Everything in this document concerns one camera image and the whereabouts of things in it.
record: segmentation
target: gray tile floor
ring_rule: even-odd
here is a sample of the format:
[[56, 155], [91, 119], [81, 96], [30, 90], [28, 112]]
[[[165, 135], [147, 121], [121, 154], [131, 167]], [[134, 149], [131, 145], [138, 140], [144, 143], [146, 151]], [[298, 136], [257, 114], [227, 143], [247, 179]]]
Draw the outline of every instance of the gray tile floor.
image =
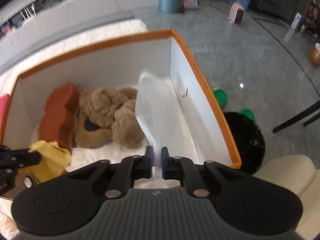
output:
[[299, 122], [277, 134], [272, 132], [273, 127], [320, 98], [320, 69], [308, 60], [315, 43], [300, 33], [294, 33], [285, 43], [283, 38], [288, 29], [264, 21], [258, 21], [259, 24], [252, 17], [278, 22], [254, 12], [246, 12], [241, 25], [231, 25], [225, 13], [229, 11], [229, 3], [219, 0], [214, 3], [217, 9], [209, 6], [209, 2], [201, 0], [199, 10], [184, 14], [157, 9], [133, 14], [149, 30], [172, 28], [182, 36], [212, 89], [227, 92], [225, 111], [249, 108], [255, 113], [267, 142], [265, 161], [303, 154], [320, 168], [320, 140], [317, 140], [320, 121], [306, 128]]

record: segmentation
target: beige chair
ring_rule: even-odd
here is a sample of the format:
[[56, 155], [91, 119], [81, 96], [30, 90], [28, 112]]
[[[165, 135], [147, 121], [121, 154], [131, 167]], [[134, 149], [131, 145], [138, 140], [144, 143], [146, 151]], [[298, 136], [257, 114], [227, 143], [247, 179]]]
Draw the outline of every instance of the beige chair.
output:
[[271, 160], [254, 176], [299, 196], [303, 214], [296, 231], [302, 238], [312, 240], [320, 233], [320, 170], [308, 157], [290, 155]]

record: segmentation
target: chair leg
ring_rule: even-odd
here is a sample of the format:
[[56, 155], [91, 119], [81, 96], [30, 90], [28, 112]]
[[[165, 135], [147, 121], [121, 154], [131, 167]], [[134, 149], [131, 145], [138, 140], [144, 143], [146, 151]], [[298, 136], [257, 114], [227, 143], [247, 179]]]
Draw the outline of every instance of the chair leg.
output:
[[308, 107], [306, 110], [302, 111], [301, 113], [297, 114], [296, 116], [292, 117], [288, 121], [282, 123], [275, 127], [272, 131], [274, 133], [279, 132], [280, 130], [287, 128], [288, 126], [300, 121], [301, 119], [307, 117], [308, 115], [314, 113], [315, 111], [320, 109], [320, 100], [315, 102], [312, 106]]
[[320, 118], [320, 112], [316, 114], [315, 116], [311, 117], [309, 120], [305, 121], [303, 123], [303, 127], [306, 127], [307, 125], [313, 123], [314, 121], [317, 121]]

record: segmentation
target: plush toy head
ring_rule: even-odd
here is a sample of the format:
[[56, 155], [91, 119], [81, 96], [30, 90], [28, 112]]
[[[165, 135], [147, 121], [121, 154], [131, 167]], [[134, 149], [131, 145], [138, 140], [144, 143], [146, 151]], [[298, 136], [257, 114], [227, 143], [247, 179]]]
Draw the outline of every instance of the plush toy head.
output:
[[100, 87], [83, 92], [76, 143], [85, 148], [100, 147], [113, 139], [121, 146], [139, 147], [144, 134], [135, 117], [137, 90]]

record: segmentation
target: orange sponge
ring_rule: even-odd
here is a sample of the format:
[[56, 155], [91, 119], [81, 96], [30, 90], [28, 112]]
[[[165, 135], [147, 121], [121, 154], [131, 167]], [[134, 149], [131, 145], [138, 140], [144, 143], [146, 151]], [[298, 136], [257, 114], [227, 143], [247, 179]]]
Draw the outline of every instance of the orange sponge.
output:
[[79, 90], [71, 82], [51, 93], [40, 122], [39, 140], [57, 141], [60, 148], [71, 150], [79, 96]]

